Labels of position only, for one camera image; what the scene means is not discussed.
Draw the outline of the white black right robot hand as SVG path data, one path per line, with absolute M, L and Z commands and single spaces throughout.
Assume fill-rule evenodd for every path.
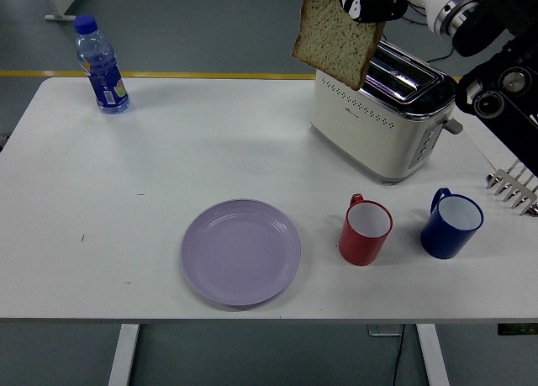
M 433 28 L 436 20 L 443 21 L 448 15 L 475 0 L 338 0 L 345 12 L 358 23 L 381 23 L 404 16 L 409 4 L 426 11 L 428 25 Z

